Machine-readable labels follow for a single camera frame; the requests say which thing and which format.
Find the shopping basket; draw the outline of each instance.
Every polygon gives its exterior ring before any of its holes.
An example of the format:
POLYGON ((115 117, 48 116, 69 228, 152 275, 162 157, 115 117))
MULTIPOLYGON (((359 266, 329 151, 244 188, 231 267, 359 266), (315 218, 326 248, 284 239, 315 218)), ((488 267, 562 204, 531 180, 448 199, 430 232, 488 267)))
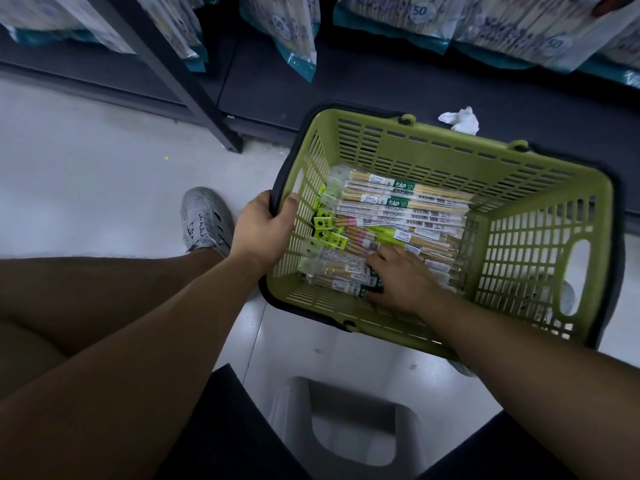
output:
POLYGON ((598 346, 624 270, 623 188, 615 174, 523 140, 502 143, 421 124, 410 114, 342 103, 307 115, 274 184, 272 214, 294 190, 301 202, 283 259, 260 281, 268 303, 457 359, 417 317, 300 279, 298 262, 304 239, 313 232, 313 205, 336 164, 473 193, 460 247, 464 297, 562 338, 598 346), (575 313, 565 315, 564 271, 581 240, 589 243, 584 288, 575 313))

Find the floor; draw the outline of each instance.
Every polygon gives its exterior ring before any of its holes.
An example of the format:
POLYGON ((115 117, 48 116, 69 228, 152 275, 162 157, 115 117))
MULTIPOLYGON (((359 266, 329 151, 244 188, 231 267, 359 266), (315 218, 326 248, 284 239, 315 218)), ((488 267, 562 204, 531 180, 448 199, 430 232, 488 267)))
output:
MULTIPOLYGON (((169 257, 184 252, 179 204, 216 189, 234 216, 268 189, 288 153, 248 140, 227 153, 200 128, 0 80, 0 255, 169 257)), ((601 350, 640 366, 640 239, 601 350)), ((245 304, 217 367, 230 362, 265 416, 300 376, 409 407, 432 463, 500 411, 482 383, 443 359, 245 304)))

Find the crumpled tissue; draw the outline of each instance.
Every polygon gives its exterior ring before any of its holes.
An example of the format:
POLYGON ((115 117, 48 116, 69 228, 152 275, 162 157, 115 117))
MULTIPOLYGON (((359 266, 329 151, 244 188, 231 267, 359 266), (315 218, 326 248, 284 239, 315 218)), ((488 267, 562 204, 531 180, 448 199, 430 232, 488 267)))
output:
POLYGON ((438 116, 438 120, 453 125, 451 129, 460 133, 476 134, 480 129, 480 124, 471 106, 467 106, 459 112, 443 112, 438 116))

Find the shelf post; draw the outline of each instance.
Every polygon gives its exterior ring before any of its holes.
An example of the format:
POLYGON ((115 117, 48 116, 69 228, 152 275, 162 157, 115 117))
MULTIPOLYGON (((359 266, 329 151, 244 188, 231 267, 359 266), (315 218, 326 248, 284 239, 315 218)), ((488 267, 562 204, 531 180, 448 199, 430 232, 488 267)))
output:
POLYGON ((242 137, 229 129, 218 106, 137 0, 87 1, 226 149, 242 152, 242 137))

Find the person's left hand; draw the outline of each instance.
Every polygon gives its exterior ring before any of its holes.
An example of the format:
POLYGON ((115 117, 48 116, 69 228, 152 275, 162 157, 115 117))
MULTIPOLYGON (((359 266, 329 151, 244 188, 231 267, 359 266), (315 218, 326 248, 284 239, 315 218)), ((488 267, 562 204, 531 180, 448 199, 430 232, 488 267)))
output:
POLYGON ((251 259, 260 275, 275 266, 289 243, 293 231, 300 197, 290 194, 276 217, 269 212, 271 191, 262 192, 240 212, 231 245, 230 257, 251 259))

